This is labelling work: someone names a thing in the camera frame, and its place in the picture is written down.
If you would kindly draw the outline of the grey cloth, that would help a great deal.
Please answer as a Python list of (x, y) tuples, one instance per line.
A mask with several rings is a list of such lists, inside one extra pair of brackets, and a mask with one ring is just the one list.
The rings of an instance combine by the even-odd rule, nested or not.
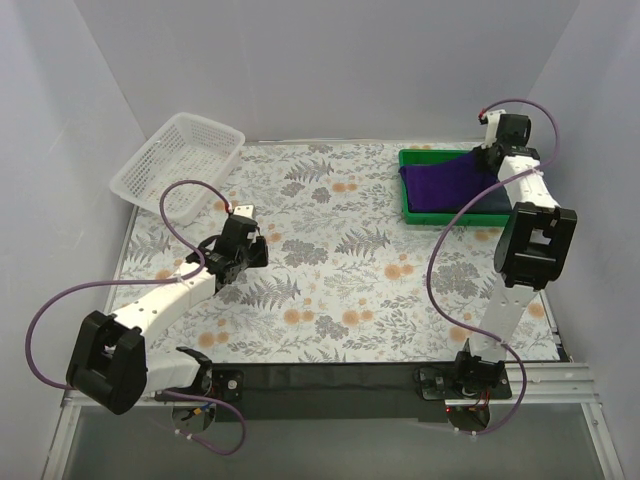
[(508, 215), (511, 212), (511, 209), (512, 207), (506, 189), (501, 186), (475, 202), (469, 208), (468, 213), (482, 215)]

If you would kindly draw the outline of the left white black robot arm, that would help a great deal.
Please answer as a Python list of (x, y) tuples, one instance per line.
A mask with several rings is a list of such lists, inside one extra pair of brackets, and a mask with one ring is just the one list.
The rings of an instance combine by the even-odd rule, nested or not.
[(168, 354), (148, 348), (197, 304), (210, 299), (248, 268), (268, 265), (263, 236), (234, 246), (224, 256), (215, 235), (169, 278), (141, 298), (110, 314), (90, 313), (82, 322), (66, 373), (69, 386), (114, 414), (137, 401), (169, 390), (208, 396), (213, 389), (213, 362), (204, 354), (178, 347)]

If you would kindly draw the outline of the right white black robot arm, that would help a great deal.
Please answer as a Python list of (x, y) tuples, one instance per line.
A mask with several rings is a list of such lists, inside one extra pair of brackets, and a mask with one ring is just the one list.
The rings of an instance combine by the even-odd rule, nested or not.
[(465, 397), (506, 383), (506, 349), (537, 293), (560, 276), (577, 225), (577, 214), (549, 192), (533, 148), (496, 142), (483, 149), (483, 164), (503, 183), (512, 213), (494, 255), (496, 283), (479, 328), (454, 361), (454, 384)]

